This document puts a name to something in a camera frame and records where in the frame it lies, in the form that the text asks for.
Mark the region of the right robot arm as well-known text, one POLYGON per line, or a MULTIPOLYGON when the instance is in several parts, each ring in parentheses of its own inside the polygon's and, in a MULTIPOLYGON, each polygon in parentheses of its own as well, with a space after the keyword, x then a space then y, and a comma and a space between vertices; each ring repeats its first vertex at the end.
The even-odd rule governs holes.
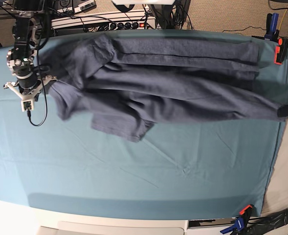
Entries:
POLYGON ((11 11, 16 22, 12 29, 14 47, 6 56, 7 66, 16 82, 7 82, 5 89, 18 87, 19 93, 32 95, 35 101, 43 90, 44 75, 40 75, 48 66, 34 65, 34 59, 50 37, 51 0, 14 0, 11 11))

